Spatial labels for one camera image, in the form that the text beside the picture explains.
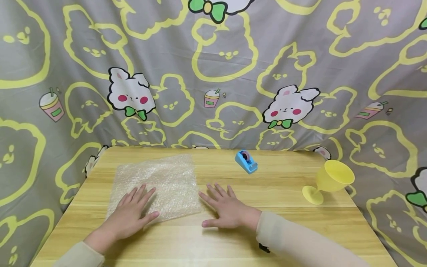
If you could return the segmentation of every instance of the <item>cartoon backdrop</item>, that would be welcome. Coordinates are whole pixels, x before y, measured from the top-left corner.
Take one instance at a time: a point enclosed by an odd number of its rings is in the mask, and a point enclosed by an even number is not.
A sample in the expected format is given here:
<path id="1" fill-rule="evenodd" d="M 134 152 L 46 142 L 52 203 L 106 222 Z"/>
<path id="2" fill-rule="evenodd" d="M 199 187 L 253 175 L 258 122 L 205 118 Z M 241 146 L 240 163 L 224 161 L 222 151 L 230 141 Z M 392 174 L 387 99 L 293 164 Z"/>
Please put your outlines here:
<path id="1" fill-rule="evenodd" d="M 0 0 L 0 265 L 110 146 L 305 150 L 427 266 L 427 0 Z"/>

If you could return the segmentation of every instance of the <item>yellow cup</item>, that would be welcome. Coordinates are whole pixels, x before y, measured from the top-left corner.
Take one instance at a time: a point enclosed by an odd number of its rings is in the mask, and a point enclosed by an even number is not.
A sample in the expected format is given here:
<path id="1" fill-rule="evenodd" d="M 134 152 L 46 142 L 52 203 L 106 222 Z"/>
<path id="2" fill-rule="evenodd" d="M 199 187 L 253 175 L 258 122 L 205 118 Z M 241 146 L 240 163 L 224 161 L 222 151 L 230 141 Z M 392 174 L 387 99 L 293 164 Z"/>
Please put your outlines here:
<path id="1" fill-rule="evenodd" d="M 317 173 L 317 190 L 335 192 L 354 182 L 353 171 L 338 160 L 328 160 Z"/>
<path id="2" fill-rule="evenodd" d="M 323 203 L 323 195 L 319 191 L 339 191 L 353 182 L 354 173 L 347 165 L 338 160 L 328 160 L 317 173 L 317 188 L 304 186 L 302 194 L 308 202 L 320 205 Z"/>

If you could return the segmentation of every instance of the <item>blue tape dispenser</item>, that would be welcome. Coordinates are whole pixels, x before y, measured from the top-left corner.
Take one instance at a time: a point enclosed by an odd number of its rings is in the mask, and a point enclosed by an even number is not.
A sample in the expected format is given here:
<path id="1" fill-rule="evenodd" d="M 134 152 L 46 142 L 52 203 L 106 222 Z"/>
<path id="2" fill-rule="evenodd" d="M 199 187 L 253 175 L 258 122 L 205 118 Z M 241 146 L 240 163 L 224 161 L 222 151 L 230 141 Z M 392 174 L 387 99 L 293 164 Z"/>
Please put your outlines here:
<path id="1" fill-rule="evenodd" d="M 254 161 L 248 151 L 241 150 L 237 152 L 234 160 L 248 173 L 252 174 L 258 170 L 258 163 Z"/>

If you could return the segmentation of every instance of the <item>sleeve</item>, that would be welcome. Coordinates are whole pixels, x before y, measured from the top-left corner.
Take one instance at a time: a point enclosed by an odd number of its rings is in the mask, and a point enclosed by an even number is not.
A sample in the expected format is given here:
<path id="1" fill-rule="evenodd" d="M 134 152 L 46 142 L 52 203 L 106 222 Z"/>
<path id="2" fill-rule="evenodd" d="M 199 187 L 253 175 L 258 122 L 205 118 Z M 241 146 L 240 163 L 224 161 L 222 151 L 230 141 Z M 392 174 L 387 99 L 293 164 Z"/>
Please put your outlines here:
<path id="1" fill-rule="evenodd" d="M 279 256 L 292 256 L 305 267 L 369 267 L 350 250 L 272 212 L 261 213 L 257 241 Z"/>
<path id="2" fill-rule="evenodd" d="M 105 258 L 85 242 L 75 244 L 53 267 L 101 267 Z"/>

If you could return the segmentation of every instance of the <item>wooden table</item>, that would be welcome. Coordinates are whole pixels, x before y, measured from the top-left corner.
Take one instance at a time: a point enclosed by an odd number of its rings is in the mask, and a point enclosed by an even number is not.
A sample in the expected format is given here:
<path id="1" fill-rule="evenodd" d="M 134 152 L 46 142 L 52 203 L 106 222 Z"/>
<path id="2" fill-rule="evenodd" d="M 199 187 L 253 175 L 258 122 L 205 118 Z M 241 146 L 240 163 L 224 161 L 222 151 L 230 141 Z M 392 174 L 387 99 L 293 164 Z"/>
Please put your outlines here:
<path id="1" fill-rule="evenodd" d="M 116 167 L 180 153 L 193 154 L 200 189 L 205 184 L 230 184 L 244 203 L 275 212 L 311 228 L 359 255 L 371 266 L 395 267 L 345 190 L 324 193 L 321 206 L 311 205 L 302 194 L 314 185 L 324 159 L 317 153 L 250 151 L 258 162 L 252 175 L 234 161 L 236 150 L 112 147 L 98 161 L 78 194 L 35 258 L 33 267 L 46 267 L 75 243 L 84 239 L 105 218 Z M 108 267 L 168 266 L 298 266 L 258 248 L 253 233 L 244 229 L 202 229 L 210 212 L 170 220 L 117 243 L 107 254 Z"/>

